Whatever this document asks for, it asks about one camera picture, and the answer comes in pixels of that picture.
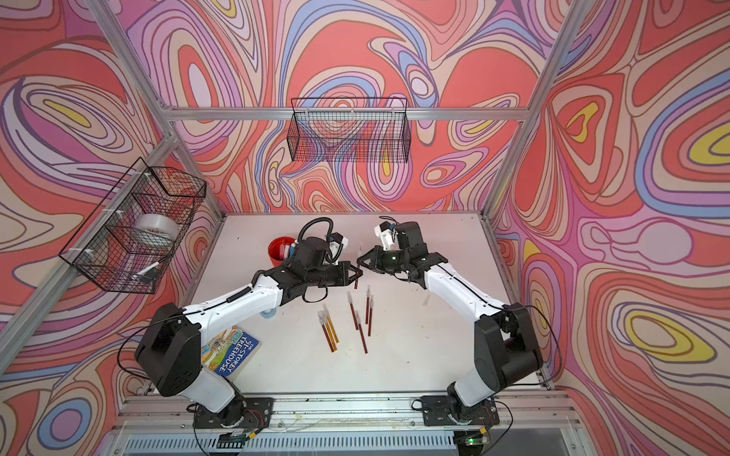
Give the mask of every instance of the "red swirl pattern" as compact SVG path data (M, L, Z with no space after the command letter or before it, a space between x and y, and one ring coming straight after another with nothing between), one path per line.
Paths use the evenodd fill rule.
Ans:
M730 454L729 43L727 3L597 2L491 210L601 455Z

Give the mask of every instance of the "aluminum frame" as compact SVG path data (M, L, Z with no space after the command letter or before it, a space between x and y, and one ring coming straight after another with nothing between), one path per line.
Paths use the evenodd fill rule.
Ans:
M553 83L558 77L563 62L568 56L577 32L580 30L585 16L591 10L594 3L595 0L576 0L570 4L555 44L545 61L545 67L539 78L537 78L537 84L535 85L528 105L528 116L515 132L512 138L512 144L507 149L507 157L502 161L502 165L494 177L489 193L487 193L487 198L481 209L483 217L486 217L494 209L493 206L496 204L497 196L504 190L504 186L507 185L509 178L515 171L522 152L529 146L529 139L540 117L542 106L547 101L550 89L553 87Z
M148 163L157 164L164 161L164 158L172 149L177 147L178 157L185 169L198 177L203 177L189 149L180 140L177 129L174 127L174 122L178 120L289 120L291 118L291 108L178 108L164 106L161 97L157 94L150 78L139 62L121 24L111 11L107 0L88 0L87 3L112 49L119 57L122 70L142 94L147 108L166 134L165 140L158 145L160 147L165 144L164 148L166 150L163 152L156 150L156 153L150 154L147 158ZM538 77L536 87L526 108L414 108L409 110L411 120L517 120L520 122L520 126L518 126L512 139L512 145L507 151L507 157L495 177L495 182L487 195L485 204L480 210L485 235L494 252L496 252L494 250L496 249L496 242L491 227L485 219L486 215L488 210L492 209L496 195L500 194L513 173L517 160L527 145L529 134L539 118L542 105L545 103L548 92L558 75L560 66L573 43L575 34L593 3L594 0L575 0L571 3L566 19L558 33L556 43L547 57L545 68ZM217 199L213 198L210 193L208 196L210 197L207 198L208 205L214 213L214 218L218 221L218 229L214 236L215 242L220 233L220 227L223 225L223 213ZM207 257L211 253L212 248L209 248ZM498 264L501 261L501 257L497 258ZM196 273L194 283L199 281L206 263L207 259L204 260ZM515 294L517 290L509 280L506 269L504 269L506 266L500 266L502 266L503 279L507 278L508 292ZM64 269L66 270L58 268L54 270L43 286L36 289L36 292L0 334L0 346L6 347L0 355L0 373L12 362L37 326L76 277L75 270L68 265ZM192 298L193 294L194 288L186 293L185 299ZM285 423L284 425L289 422L290 426L293 426L296 423L303 423L303 418L297 417L303 415L297 412L304 411L305 407L309 407L309 409L306 409L307 420L309 420L307 423L312 425L311 428L321 428L322 430L327 427L320 426L316 420L324 420L327 417L334 419L336 416L339 416L340 425L344 425L348 430L353 428L368 430L381 426L388 428L404 426L405 428L416 429L419 428L416 423L420 420L420 413L410 410L410 401L422 394L338 395L339 399L335 398L334 395L324 394L277 395L273 412L280 422ZM510 408L512 408L516 427L534 427L537 424L549 424L554 427L565 428L566 423L575 424L575 427L582 426L577 417L577 412L572 407L572 401L565 393L546 390L515 392L506 390L498 396L503 401L507 401ZM322 404L331 402L332 398L335 398L334 404L337 405L337 410L324 409ZM363 407L365 403L376 407L376 409ZM155 422L155 426L149 426L150 431L159 431L161 428L165 428L169 432L185 432L185 426L189 426L191 420L182 419L180 413L184 412L187 404L188 402L182 398L152 398L147 396L128 398L120 411L115 426L119 427L127 421L149 424Z
M166 135L147 156L147 164L149 166L158 166L164 163L172 151L173 144L172 137ZM105 209L115 209L131 191L139 176L140 174L130 177L109 201ZM86 245L111 214L107 211L106 217L97 217L79 236L73 247ZM18 356L18 353L78 276L79 273L73 266L59 258L58 265L48 273L45 281L36 288L31 297L10 318L10 321L0 333L0 347L3 347L2 353L0 353L0 375L12 364L15 357Z
M163 103L161 97L155 90L150 77L144 70L142 63L139 61L137 54L134 52L127 34L124 32L121 23L117 19L117 16L112 11L107 0L87 0L87 5L96 23L99 25L101 32L107 38L109 45L114 50L115 54L119 58L119 63L124 74L132 80L137 90L139 91L142 99L145 101L145 105L150 110L150 114L157 122L159 127L165 134L170 135L177 143L177 157L185 167L185 170L196 177L205 180L202 171L198 167L195 159L193 158L188 146L184 141L180 139L180 135L177 133L177 129L174 127L174 123L167 120L164 111L162 110ZM205 201L213 213L213 216L217 219L223 218L223 212L220 210L218 199L207 192Z
M247 398L273 397L271 424L260 435L277 433L322 433L347 431L348 433L371 433L383 431L453 431L477 430L480 425L426 427L422 414L411 409L414 399L426 394L443 392L403 393L316 393L246 395ZM575 403L567 392L546 390L505 390L497 395L505 402L514 417L513 428L557 428L564 435L566 445L574 451L572 456L590 454L585 444L579 444L579 435L584 424ZM130 436L164 434L185 436L191 434L192 415L185 407L190 402L180 396L163 398L158 395L127 398L111 431L115 435L108 448L108 455L121 454ZM497 404L502 423L495 430L506 429L509 414ZM211 435L229 432L220 430L198 430L202 440Z
M367 111L367 108L354 108ZM166 119L177 120L290 120L291 108L180 108L163 107ZM517 120L527 118L527 108L408 108L409 120Z

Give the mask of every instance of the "white table surface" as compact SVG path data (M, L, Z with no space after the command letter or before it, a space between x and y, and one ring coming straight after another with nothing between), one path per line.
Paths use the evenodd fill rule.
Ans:
M334 232L350 241L342 260L355 263L362 243L367 252L377 243L376 215L328 215ZM246 285L258 269L272 267L269 242L279 236L296 238L313 215L232 215L203 273L194 303ZM487 294L508 302L476 214L396 215L399 222L418 222L429 252L444 255L456 270ZM312 226L305 236L322 236L326 223ZM346 292L353 294L364 319L367 286L374 296L372 336L368 354L355 331ZM277 308L271 319L256 315L238 324L261 341L246 364L229 378L243 393L365 393L443 391L474 365L473 323L461 318L441 298L419 285L388 275L364 271L358 289L330 287L323 301L339 337L330 353L317 311L322 303L297 298ZM307 299L323 296L311 288ZM531 374L523 382L536 382Z

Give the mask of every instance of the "red cup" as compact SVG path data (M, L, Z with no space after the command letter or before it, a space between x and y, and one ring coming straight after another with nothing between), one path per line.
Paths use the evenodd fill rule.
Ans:
M272 261L274 267L279 266L284 261L284 257L281 254L281 247L287 244L293 244L294 241L294 238L284 236L274 239L272 243L269 244L269 259Z

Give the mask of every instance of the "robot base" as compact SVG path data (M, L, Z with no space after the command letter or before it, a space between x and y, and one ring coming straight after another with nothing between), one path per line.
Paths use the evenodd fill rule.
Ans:
M423 411L423 424L426 426L482 425L489 429L499 424L494 399L487 398L473 407L468 413L457 416L454 412L453 399L448 395L421 396L418 399Z
M193 423L195 429L255 430L267 428L271 421L273 403L273 398L243 398L236 394L231 403L219 413L212 413L205 407L201 407L195 413Z

